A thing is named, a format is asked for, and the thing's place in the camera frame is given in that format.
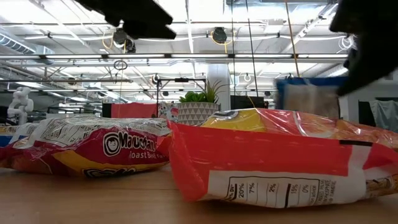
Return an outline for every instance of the white robot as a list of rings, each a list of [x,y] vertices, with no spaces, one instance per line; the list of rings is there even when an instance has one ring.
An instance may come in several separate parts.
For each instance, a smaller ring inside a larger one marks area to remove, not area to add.
[[[7,113],[8,117],[13,118],[15,115],[19,117],[19,125],[25,124],[27,122],[27,112],[33,111],[33,100],[29,99],[28,94],[30,93],[30,88],[19,87],[17,91],[14,92],[12,103],[8,107]]]

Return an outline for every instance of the white geometric pot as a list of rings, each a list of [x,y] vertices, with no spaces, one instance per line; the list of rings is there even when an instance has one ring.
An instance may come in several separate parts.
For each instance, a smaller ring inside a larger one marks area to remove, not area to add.
[[[186,125],[200,125],[217,111],[219,107],[216,103],[180,103],[178,104],[178,122]]]

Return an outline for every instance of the maruchan package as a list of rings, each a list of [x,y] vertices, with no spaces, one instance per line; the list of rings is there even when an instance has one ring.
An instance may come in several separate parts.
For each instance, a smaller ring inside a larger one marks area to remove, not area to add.
[[[170,163],[188,201],[290,208],[398,192],[398,134],[390,131],[264,109],[170,127]]]
[[[168,146],[158,140],[169,132],[164,119],[46,119],[28,138],[0,148],[0,167],[85,177],[132,174],[168,163],[158,150]]]

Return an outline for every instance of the wooden table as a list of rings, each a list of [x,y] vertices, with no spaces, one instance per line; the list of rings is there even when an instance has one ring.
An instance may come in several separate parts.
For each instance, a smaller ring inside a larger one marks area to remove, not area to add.
[[[267,209],[182,200],[169,168],[112,179],[0,170],[0,223],[397,223],[398,196],[350,205]]]

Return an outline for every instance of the white wall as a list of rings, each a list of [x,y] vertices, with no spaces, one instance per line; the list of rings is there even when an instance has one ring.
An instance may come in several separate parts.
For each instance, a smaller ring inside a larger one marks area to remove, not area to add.
[[[340,114],[343,119],[359,122],[359,101],[372,101],[378,97],[397,97],[398,81],[380,80],[354,93],[340,98]]]

